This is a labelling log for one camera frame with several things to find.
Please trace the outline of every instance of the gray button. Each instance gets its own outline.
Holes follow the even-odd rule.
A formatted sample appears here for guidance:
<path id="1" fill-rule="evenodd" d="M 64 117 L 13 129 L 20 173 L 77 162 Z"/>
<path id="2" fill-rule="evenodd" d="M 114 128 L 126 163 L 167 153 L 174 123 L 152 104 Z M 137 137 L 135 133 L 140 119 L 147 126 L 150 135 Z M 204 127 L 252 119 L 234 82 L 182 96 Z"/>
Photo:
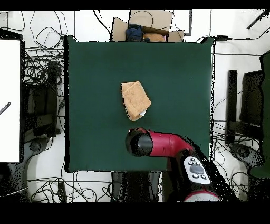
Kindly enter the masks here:
<path id="1" fill-rule="evenodd" d="M 190 171 L 192 173 L 204 174 L 204 168 L 202 168 L 201 166 L 198 166 L 198 165 L 191 165 Z"/>

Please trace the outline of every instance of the green table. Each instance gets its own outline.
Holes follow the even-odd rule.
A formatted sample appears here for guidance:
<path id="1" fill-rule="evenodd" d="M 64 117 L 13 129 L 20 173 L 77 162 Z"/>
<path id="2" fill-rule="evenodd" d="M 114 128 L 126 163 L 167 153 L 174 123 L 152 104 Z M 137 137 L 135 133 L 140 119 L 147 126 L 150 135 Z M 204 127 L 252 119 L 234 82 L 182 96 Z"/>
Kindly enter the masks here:
<path id="1" fill-rule="evenodd" d="M 262 72 L 264 74 L 262 82 L 262 128 L 264 138 L 260 147 L 264 155 L 265 163 L 263 166 L 252 168 L 250 174 L 256 178 L 270 178 L 270 51 L 263 54 L 260 57 L 260 61 Z"/>
<path id="2" fill-rule="evenodd" d="M 66 171 L 166 170 L 165 158 L 127 152 L 126 134 L 139 126 L 188 136 L 208 156 L 213 42 L 77 42 L 65 37 Z M 151 106 L 132 122 L 120 85 L 138 80 Z"/>

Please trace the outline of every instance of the cardboard box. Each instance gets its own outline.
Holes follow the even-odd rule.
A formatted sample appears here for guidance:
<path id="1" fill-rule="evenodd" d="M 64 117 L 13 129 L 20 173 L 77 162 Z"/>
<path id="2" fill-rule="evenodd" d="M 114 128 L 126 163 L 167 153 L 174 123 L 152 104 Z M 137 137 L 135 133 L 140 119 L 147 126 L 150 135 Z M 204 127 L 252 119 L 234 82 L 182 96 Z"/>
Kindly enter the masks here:
<path id="1" fill-rule="evenodd" d="M 167 36 L 168 42 L 182 42 L 184 30 L 170 32 L 172 12 L 164 10 L 131 10 L 128 23 L 114 17 L 112 24 L 113 41 L 126 41 L 128 24 L 143 26 L 144 33 L 159 33 Z"/>

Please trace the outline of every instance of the white screen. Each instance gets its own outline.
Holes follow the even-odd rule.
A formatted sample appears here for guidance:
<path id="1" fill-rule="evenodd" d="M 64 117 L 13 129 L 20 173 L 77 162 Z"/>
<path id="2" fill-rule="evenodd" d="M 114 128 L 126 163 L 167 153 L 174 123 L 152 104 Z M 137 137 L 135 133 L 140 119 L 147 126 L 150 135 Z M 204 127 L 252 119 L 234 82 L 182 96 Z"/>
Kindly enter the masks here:
<path id="1" fill-rule="evenodd" d="M 19 162 L 20 41 L 0 40 L 0 162 Z"/>

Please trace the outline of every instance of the brown cloth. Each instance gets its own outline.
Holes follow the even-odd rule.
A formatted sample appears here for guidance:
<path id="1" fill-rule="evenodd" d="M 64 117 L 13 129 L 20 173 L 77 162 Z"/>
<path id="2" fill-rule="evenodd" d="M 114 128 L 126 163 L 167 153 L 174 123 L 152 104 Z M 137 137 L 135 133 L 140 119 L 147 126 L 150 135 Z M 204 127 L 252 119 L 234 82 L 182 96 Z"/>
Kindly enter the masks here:
<path id="1" fill-rule="evenodd" d="M 141 83 L 126 82 L 121 84 L 123 103 L 126 113 L 131 121 L 140 119 L 140 113 L 144 112 L 151 105 Z"/>
<path id="2" fill-rule="evenodd" d="M 150 42 L 165 42 L 164 37 L 158 33 L 145 33 L 143 38 L 149 38 Z"/>

